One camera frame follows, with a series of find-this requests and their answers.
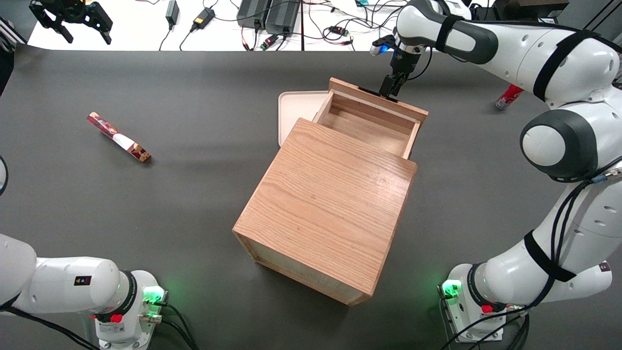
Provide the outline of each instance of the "box lid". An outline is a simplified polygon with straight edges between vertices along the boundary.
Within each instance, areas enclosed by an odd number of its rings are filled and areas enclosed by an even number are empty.
[[[299,119],[233,230],[372,295],[416,170]]]

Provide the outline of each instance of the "power adapter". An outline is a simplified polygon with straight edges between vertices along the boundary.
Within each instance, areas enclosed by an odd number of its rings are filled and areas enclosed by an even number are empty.
[[[216,13],[214,12],[214,10],[204,8],[203,11],[198,14],[197,18],[192,21],[192,28],[190,29],[190,31],[192,32],[195,29],[205,28],[205,26],[207,26],[207,24],[210,23],[210,21],[214,19],[214,17],[216,17]]]
[[[166,9],[166,21],[169,23],[169,30],[173,29],[173,26],[177,24],[179,18],[179,6],[177,0],[170,0],[169,7]]]
[[[337,27],[337,26],[330,26],[328,27],[328,31],[331,33],[335,33],[335,34],[339,34],[342,37],[348,35],[350,32],[348,32],[347,29],[342,28],[342,27]]]
[[[263,51],[267,50],[268,47],[274,45],[274,43],[276,42],[276,39],[278,39],[278,37],[279,37],[278,34],[270,35],[270,37],[268,39],[264,40],[264,43],[261,44],[259,47]]]

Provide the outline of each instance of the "green light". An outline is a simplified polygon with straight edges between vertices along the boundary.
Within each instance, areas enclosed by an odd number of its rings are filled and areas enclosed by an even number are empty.
[[[160,286],[145,287],[142,291],[142,299],[148,303],[162,301],[164,297],[164,289]]]
[[[441,288],[443,289],[443,293],[445,293],[445,297],[447,297],[447,299],[452,299],[458,296],[458,293],[462,289],[462,282],[458,280],[447,280],[443,282]]]

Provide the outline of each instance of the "white table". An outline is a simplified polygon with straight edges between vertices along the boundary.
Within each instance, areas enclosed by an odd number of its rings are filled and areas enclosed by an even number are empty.
[[[239,6],[240,0],[231,0]],[[230,0],[218,0],[213,6],[216,17],[221,19],[236,19],[237,8]],[[487,0],[476,0],[486,5]],[[120,51],[155,51],[158,50],[162,39],[168,32],[168,24],[164,15],[168,6],[168,0],[160,0],[155,5],[151,5],[144,1],[136,0],[98,0],[98,2],[106,10],[110,18],[113,20],[113,29],[110,32],[112,44],[106,45],[100,34],[82,24],[67,24],[65,26],[73,35],[73,43],[69,44],[60,35],[52,29],[45,29],[39,23],[32,32],[29,45],[41,47],[43,49],[53,50],[120,50]],[[322,2],[322,0],[305,0],[305,2]],[[216,0],[205,0],[205,5],[210,7],[216,3]],[[354,0],[333,0],[335,6],[344,9],[348,14],[365,18],[363,8],[356,7]],[[381,36],[391,33],[395,26],[396,12],[391,15],[398,7],[406,4],[405,0],[369,0],[370,4],[387,4],[386,7],[374,14],[374,23],[381,24],[390,16],[386,28],[369,29],[360,24],[351,22],[347,29],[354,38],[353,46],[332,45],[324,40],[315,40],[305,38],[305,50],[308,51],[368,51],[372,41]],[[177,25],[169,34],[168,38],[162,45],[162,50],[179,50],[179,44],[188,34],[190,26],[194,18],[203,9],[201,0],[177,0],[179,6],[179,18]],[[331,6],[319,4],[303,5],[304,8],[304,34],[311,37],[321,37],[320,31],[315,27],[311,19],[317,23],[320,29],[328,26],[334,26],[337,22],[351,18],[343,12],[337,10],[331,13]],[[189,35],[188,39],[183,43],[184,51],[244,51],[241,43],[241,28],[236,21],[225,22],[217,19],[212,20],[203,30],[196,31]],[[300,14],[298,15],[295,32],[300,33]],[[257,47],[268,37],[265,31],[261,31],[258,35]],[[254,30],[245,29],[244,37],[246,42],[253,44]],[[288,38],[281,47],[282,51],[300,51],[301,36],[293,35]]]

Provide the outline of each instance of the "red button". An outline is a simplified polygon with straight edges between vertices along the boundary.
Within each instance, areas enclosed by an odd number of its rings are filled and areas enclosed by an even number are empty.
[[[121,322],[122,319],[123,319],[123,315],[115,314],[115,315],[110,316],[110,322],[112,323],[119,323]]]

